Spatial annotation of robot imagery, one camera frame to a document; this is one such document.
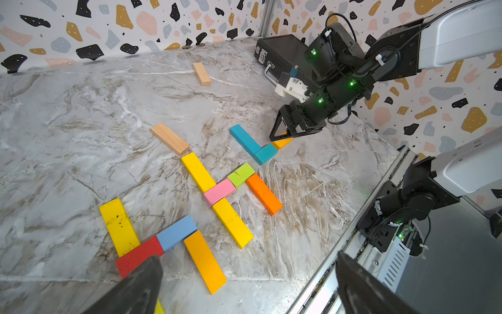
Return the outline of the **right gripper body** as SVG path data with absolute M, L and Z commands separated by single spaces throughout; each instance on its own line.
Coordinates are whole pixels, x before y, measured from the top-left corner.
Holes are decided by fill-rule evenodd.
M 313 135 L 327 124 L 344 124 L 352 114 L 351 107 L 371 95 L 373 82 L 362 73 L 367 60 L 354 35 L 354 30 L 347 31 L 336 22 L 307 47 L 304 57 L 320 88 L 315 92 L 308 88 L 305 103 L 294 98 L 279 109 L 269 136 L 272 142 Z

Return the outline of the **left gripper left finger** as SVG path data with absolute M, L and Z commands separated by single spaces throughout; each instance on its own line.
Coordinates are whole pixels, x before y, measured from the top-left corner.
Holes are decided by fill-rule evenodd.
M 159 257 L 146 259 L 85 313 L 154 313 L 163 277 Z

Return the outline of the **red block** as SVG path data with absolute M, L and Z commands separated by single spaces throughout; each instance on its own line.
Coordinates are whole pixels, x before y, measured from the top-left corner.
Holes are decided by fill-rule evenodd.
M 116 261 L 116 266 L 122 279 L 125 279 L 133 270 L 139 267 L 146 259 L 152 256 L 162 256 L 164 250 L 154 236 L 140 246 L 134 248 Z

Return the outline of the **light blue block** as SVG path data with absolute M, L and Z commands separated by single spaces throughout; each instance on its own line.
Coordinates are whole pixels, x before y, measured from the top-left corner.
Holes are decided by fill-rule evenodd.
M 187 215 L 159 232 L 156 237 L 163 251 L 167 252 L 195 232 L 197 232 L 197 226 L 192 217 Z

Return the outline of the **orange-yellow small block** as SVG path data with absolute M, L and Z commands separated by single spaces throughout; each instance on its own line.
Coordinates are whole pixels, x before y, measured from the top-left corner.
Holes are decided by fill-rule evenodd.
M 278 141 L 273 141 L 271 144 L 276 148 L 277 150 L 283 149 L 287 144 L 289 144 L 291 141 L 293 141 L 293 138 L 288 138 L 288 139 L 282 139 Z

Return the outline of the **teal block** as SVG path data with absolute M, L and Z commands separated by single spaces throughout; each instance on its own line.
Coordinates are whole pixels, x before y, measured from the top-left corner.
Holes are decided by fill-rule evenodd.
M 278 153 L 278 150 L 276 149 L 276 147 L 272 143 L 270 143 L 270 144 L 262 147 L 255 154 L 253 154 L 253 159 L 260 166 L 262 166 L 266 162 L 268 162 L 270 159 L 272 159 L 277 153 Z
M 230 133 L 248 154 L 254 155 L 261 150 L 261 146 L 239 124 L 231 127 Z

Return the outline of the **orange block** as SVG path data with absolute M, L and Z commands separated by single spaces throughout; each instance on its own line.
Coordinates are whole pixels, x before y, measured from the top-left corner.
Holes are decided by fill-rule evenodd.
M 283 205 L 274 193 L 268 188 L 260 176 L 255 173 L 246 180 L 246 184 L 260 200 L 261 204 L 269 212 L 270 215 L 275 215 Z

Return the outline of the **pink block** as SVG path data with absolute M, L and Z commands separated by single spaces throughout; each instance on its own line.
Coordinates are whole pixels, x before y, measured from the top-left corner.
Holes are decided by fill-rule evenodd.
M 208 204 L 212 207 L 220 200 L 226 198 L 236 190 L 235 185 L 230 179 L 226 178 L 219 182 L 215 187 L 204 193 L 204 197 Z

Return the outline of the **green block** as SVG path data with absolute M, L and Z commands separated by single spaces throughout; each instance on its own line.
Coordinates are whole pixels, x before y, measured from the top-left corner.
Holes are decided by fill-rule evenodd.
M 234 185 L 235 188 L 239 188 L 246 180 L 255 174 L 254 169 L 248 164 L 245 163 L 239 168 L 237 168 L 234 172 L 228 175 L 228 179 Z

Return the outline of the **tan wooden block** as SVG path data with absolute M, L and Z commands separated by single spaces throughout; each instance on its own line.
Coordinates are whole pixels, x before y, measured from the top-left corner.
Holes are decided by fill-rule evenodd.
M 163 123 L 151 128 L 151 132 L 178 156 L 183 156 L 190 150 L 190 145 Z

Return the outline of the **lime yellow block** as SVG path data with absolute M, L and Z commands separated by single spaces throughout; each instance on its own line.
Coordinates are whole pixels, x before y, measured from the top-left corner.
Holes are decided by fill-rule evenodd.
M 154 314 L 165 314 L 163 307 L 162 307 L 162 304 L 159 300 L 157 300 L 157 302 L 156 302 L 156 308 L 155 308 Z

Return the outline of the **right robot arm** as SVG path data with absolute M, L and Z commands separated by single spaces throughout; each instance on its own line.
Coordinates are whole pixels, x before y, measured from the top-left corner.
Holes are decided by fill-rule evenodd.
M 403 79 L 424 69 L 501 50 L 501 2 L 468 1 L 443 13 L 388 30 L 368 51 L 348 19 L 326 22 L 303 51 L 315 85 L 289 74 L 276 83 L 290 94 L 270 133 L 273 142 L 320 132 L 341 109 L 370 101 L 377 82 Z

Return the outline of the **black briefcase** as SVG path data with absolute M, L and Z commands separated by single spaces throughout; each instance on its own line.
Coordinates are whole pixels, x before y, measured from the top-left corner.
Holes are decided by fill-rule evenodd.
M 311 92 L 315 92 L 320 86 L 312 76 L 312 67 L 304 57 L 306 51 L 307 45 L 290 34 L 258 39 L 254 56 L 265 67 L 271 64 L 269 73 L 277 79 L 282 73 L 290 73 L 297 66 L 296 77 L 302 80 Z

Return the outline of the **aluminium front rail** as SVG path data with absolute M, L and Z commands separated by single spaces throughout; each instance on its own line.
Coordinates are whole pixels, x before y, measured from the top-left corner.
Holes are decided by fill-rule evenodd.
M 337 313 L 340 310 L 341 300 L 337 292 L 338 281 L 335 273 L 337 254 L 340 251 L 346 252 L 353 259 L 358 260 L 365 251 L 371 251 L 368 244 L 365 243 L 366 239 L 356 226 L 373 201 L 379 196 L 384 184 L 392 179 L 395 179 L 394 183 L 398 184 L 406 169 L 417 157 L 407 146 L 399 148 L 398 151 L 397 158 L 368 196 L 362 208 L 290 307 L 288 313 Z

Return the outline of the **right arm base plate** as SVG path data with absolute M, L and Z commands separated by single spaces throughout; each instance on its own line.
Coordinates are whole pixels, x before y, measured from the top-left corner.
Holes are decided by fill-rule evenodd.
M 413 219 L 411 210 L 402 204 L 399 191 L 391 181 L 385 182 L 356 226 L 368 244 L 381 253 L 387 251 L 397 228 Z

